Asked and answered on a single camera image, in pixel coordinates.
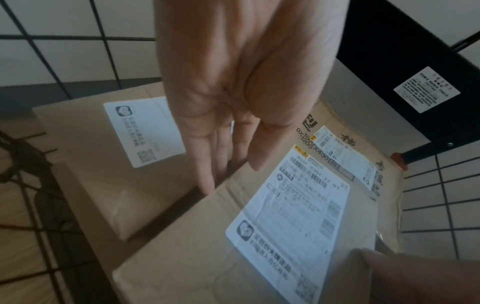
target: qr code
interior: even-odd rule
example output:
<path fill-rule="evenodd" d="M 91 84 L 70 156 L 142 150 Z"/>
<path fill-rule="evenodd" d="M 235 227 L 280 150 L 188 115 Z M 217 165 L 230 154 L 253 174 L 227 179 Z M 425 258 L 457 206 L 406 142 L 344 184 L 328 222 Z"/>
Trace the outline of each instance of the qr code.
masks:
<path fill-rule="evenodd" d="M 137 154 L 142 164 L 157 160 L 157 158 L 155 157 L 155 153 L 153 152 L 152 149 L 140 151 L 140 152 L 137 152 Z"/>
<path fill-rule="evenodd" d="M 300 280 L 296 285 L 295 293 L 302 298 L 306 303 L 314 301 L 315 292 L 318 289 L 312 282 L 301 274 Z"/>

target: white sticker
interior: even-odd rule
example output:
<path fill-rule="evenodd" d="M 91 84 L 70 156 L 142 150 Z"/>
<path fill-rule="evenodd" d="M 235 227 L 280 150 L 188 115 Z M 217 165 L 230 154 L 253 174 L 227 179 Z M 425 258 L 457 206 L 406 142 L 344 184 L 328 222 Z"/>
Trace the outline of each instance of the white sticker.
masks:
<path fill-rule="evenodd" d="M 419 113 L 438 106 L 460 94 L 442 76 L 426 67 L 394 89 Z"/>
<path fill-rule="evenodd" d="M 226 235 L 290 303 L 317 303 L 349 190 L 294 146 Z"/>
<path fill-rule="evenodd" d="M 310 139 L 326 155 L 356 176 L 369 190 L 372 189 L 377 168 L 368 158 L 340 140 L 326 126 L 321 127 Z"/>
<path fill-rule="evenodd" d="M 103 104 L 134 168 L 185 153 L 165 97 Z"/>

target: hand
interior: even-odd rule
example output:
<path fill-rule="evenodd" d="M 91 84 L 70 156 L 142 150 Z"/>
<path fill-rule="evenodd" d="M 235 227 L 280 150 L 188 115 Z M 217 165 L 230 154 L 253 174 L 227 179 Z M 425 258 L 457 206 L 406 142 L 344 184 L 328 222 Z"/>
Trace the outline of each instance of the hand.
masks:
<path fill-rule="evenodd" d="M 372 292 L 388 303 L 479 303 L 480 262 L 383 255 L 364 249 Z"/>
<path fill-rule="evenodd" d="M 312 109 L 348 0 L 155 0 L 157 55 L 172 115 L 204 194 L 233 168 L 261 170 Z"/>

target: cartoon face logo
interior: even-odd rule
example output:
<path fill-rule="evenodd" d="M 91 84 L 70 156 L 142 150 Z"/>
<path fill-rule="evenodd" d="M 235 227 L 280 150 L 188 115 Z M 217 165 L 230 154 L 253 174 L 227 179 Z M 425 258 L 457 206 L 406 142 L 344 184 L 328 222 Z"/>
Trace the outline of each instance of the cartoon face logo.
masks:
<path fill-rule="evenodd" d="M 236 232 L 244 241 L 248 241 L 254 233 L 254 228 L 250 226 L 247 221 L 242 221 L 236 229 Z"/>
<path fill-rule="evenodd" d="M 115 107 L 115 110 L 120 117 L 130 116 L 132 114 L 132 110 L 129 106 Z"/>

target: yellow logo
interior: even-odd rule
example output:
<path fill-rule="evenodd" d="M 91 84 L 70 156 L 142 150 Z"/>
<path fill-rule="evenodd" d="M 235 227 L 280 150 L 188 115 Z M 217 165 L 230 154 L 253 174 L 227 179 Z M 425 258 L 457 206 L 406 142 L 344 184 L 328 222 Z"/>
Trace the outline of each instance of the yellow logo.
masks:
<path fill-rule="evenodd" d="M 295 145 L 294 146 L 295 150 L 300 153 L 303 157 L 308 157 L 309 154 L 306 153 L 304 150 L 302 150 L 302 148 L 300 148 L 299 146 Z"/>

